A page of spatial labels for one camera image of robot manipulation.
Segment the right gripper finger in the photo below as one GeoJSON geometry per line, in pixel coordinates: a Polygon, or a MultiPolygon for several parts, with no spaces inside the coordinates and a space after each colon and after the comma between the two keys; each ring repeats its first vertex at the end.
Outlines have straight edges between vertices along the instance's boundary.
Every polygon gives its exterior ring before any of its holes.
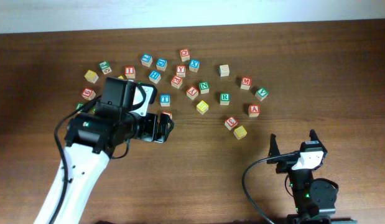
{"type": "Polygon", "coordinates": [[[275,158],[280,156],[280,151],[276,141],[276,135],[271,134],[268,157],[275,158]]]}
{"type": "Polygon", "coordinates": [[[309,137],[310,137],[309,145],[319,145],[319,146],[323,145],[322,142],[319,140],[314,129],[310,130],[309,137]]]}

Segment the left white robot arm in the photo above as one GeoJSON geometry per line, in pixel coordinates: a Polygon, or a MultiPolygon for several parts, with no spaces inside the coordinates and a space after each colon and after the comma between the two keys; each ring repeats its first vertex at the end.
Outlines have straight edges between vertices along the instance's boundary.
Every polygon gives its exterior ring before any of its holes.
{"type": "Polygon", "coordinates": [[[68,122],[65,142],[55,138],[61,162],[36,223],[78,223],[118,145],[166,142],[174,122],[147,111],[156,94],[154,85],[109,77],[102,95],[60,120],[68,122]]]}

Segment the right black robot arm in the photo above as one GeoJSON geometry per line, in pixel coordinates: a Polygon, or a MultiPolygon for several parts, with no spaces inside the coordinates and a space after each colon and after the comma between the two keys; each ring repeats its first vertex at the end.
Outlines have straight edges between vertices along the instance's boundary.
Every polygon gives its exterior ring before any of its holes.
{"type": "Polygon", "coordinates": [[[331,223],[339,186],[328,179],[313,177],[328,151],[316,132],[310,130],[310,140],[304,141],[298,151],[281,154],[276,135],[270,137],[268,164],[276,165],[277,174],[287,174],[292,184],[296,214],[288,215],[287,223],[331,223]]]}

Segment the red I block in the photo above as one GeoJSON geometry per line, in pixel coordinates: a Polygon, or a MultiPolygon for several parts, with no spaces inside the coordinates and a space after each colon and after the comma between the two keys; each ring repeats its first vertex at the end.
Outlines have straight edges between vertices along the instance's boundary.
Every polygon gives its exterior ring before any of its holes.
{"type": "Polygon", "coordinates": [[[135,79],[136,77],[136,70],[133,66],[126,66],[124,70],[124,75],[127,79],[135,79]]]}

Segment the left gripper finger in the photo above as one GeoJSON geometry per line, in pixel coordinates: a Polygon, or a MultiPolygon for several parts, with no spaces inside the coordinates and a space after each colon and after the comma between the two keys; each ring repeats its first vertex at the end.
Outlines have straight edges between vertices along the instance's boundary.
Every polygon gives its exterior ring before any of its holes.
{"type": "Polygon", "coordinates": [[[172,131],[172,126],[170,124],[163,124],[163,125],[160,124],[157,128],[154,141],[158,143],[166,142],[171,131],[172,131]]]}
{"type": "Polygon", "coordinates": [[[160,124],[164,128],[174,128],[174,122],[166,114],[160,114],[160,124]]]}

